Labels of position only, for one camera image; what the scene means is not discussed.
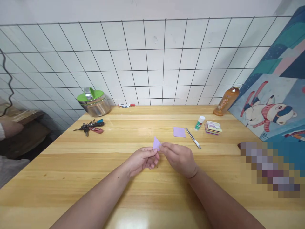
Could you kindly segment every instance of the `stainless steel container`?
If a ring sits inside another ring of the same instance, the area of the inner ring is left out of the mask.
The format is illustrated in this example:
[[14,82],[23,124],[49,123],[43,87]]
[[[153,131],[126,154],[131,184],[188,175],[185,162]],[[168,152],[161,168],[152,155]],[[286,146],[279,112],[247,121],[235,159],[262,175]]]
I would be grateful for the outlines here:
[[92,117],[100,117],[110,111],[110,104],[103,91],[84,88],[84,93],[77,97],[77,101]]

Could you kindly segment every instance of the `ballpoint pen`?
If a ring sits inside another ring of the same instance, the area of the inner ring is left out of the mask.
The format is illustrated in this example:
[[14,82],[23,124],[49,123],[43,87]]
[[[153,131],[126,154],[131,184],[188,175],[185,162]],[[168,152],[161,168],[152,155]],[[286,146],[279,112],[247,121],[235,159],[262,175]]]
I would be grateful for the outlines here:
[[197,147],[198,147],[199,149],[201,149],[199,143],[195,140],[195,138],[193,137],[193,135],[191,135],[191,133],[188,131],[188,129],[185,128],[185,130],[186,130],[186,132],[188,132],[188,134],[191,136],[191,138],[193,139],[193,141],[195,142],[195,144],[197,145]]

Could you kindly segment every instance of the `bottle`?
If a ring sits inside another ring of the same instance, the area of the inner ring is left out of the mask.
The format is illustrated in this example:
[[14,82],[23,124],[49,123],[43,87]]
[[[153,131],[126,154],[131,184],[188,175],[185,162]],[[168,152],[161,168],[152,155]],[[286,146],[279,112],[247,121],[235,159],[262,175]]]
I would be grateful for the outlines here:
[[214,115],[223,116],[228,111],[230,106],[234,103],[234,101],[239,96],[240,87],[241,87],[241,84],[234,84],[234,86],[232,88],[230,88],[229,90],[227,90],[225,92],[220,103],[213,111]]
[[202,123],[204,122],[206,118],[204,116],[200,116],[198,121],[197,121],[197,124],[195,126],[195,130],[199,130],[199,128],[201,127]]

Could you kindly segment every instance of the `hand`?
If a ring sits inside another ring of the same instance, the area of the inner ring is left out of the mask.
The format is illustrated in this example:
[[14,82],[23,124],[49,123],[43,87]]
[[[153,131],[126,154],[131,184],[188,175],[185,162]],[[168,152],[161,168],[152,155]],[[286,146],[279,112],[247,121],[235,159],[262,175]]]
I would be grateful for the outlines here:
[[133,177],[140,173],[143,169],[153,169],[160,159],[157,149],[152,147],[143,147],[135,151],[123,165],[127,169],[129,177]]
[[172,143],[162,143],[160,150],[178,173],[186,178],[192,178],[196,175],[198,166],[190,148]]

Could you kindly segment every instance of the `glue stick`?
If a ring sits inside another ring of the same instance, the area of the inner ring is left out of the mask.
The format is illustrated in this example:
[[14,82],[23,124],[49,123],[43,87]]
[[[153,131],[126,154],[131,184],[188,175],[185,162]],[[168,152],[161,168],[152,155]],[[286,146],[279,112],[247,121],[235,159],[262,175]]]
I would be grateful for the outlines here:
[[195,126],[195,130],[199,130],[199,128],[201,127],[201,125],[203,124],[204,120],[206,118],[204,116],[200,116],[198,121],[197,121],[197,124]]

